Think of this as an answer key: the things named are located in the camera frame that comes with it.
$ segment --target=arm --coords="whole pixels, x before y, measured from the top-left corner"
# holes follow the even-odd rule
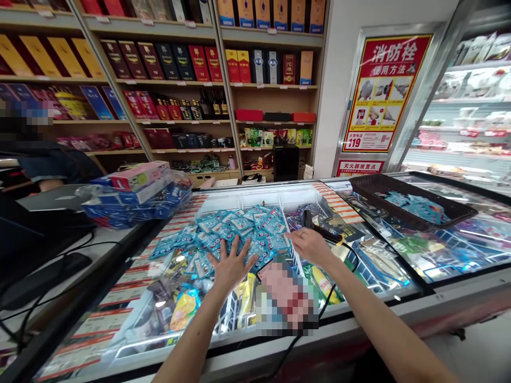
[[[456,382],[426,344],[358,280],[310,229],[288,235],[298,253],[325,270],[339,286],[355,318],[397,382]]]
[[[227,256],[225,241],[221,241],[220,262],[208,254],[208,259],[215,268],[213,288],[206,294],[191,323],[156,373],[152,383],[199,381],[220,310],[227,296],[257,261],[257,256],[253,256],[246,266],[243,266],[250,240],[245,242],[240,254],[236,256],[239,242],[240,238],[236,236],[230,256]]]

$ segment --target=white wall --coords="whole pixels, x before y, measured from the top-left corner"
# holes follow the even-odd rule
[[[332,175],[360,28],[449,21],[458,0],[330,0],[314,178]]]

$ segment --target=fire extinguisher sign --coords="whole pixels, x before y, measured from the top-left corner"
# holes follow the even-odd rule
[[[343,152],[389,152],[432,36],[366,39]]]

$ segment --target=hand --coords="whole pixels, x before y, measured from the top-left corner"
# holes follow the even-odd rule
[[[321,269],[325,269],[329,260],[335,258],[321,234],[314,230],[302,228],[286,234],[286,237],[291,240],[294,248],[303,259]]]
[[[240,254],[236,256],[239,243],[240,237],[236,236],[234,238],[233,247],[230,250],[230,255],[227,256],[225,240],[222,239],[220,242],[220,261],[208,253],[208,259],[215,269],[215,283],[213,284],[213,288],[218,291],[219,294],[225,295],[226,297],[243,278],[246,277],[258,258],[257,255],[254,255],[244,266],[244,259],[250,247],[250,239],[245,242]]]

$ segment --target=refrigerated display case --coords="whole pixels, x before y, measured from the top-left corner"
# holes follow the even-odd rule
[[[356,254],[332,245],[334,254],[348,267],[358,262],[357,277],[420,336],[457,329],[509,309],[511,240],[506,233],[511,201],[505,196],[490,198],[484,190],[468,192],[463,184],[452,186],[420,173],[394,177],[471,204],[479,214],[447,230],[420,232],[367,204],[352,192],[348,180],[339,179],[202,191],[152,241],[148,238],[147,246],[134,249],[121,277],[112,271],[110,280],[98,281],[104,292],[94,302],[84,302],[81,319],[68,334],[58,335],[58,342],[53,340],[56,349],[49,359],[37,354],[37,347],[48,351],[48,344],[30,346],[31,367],[11,370],[9,377],[17,381],[78,383],[105,378],[121,382],[155,373],[214,281],[208,266],[195,263],[193,254],[168,248],[161,252],[165,248],[160,245],[173,234],[179,233],[173,239],[181,238],[189,231],[186,228],[211,217],[241,216],[254,208],[276,214],[284,226],[280,231],[300,228],[301,215],[309,210],[315,224],[332,233],[342,232]],[[329,276],[301,260],[289,243],[278,253],[299,278],[307,279],[305,285],[318,289],[318,306],[322,306],[325,287],[333,285]],[[193,264],[195,276],[189,269]],[[259,336],[254,298],[259,282],[252,271],[229,296],[218,318],[203,371],[205,381],[267,374],[292,340]],[[342,291],[336,289],[335,294],[319,329],[295,345],[288,373],[300,373],[331,350],[344,350],[330,355],[346,358],[368,346]],[[16,367],[17,360],[10,368]]]

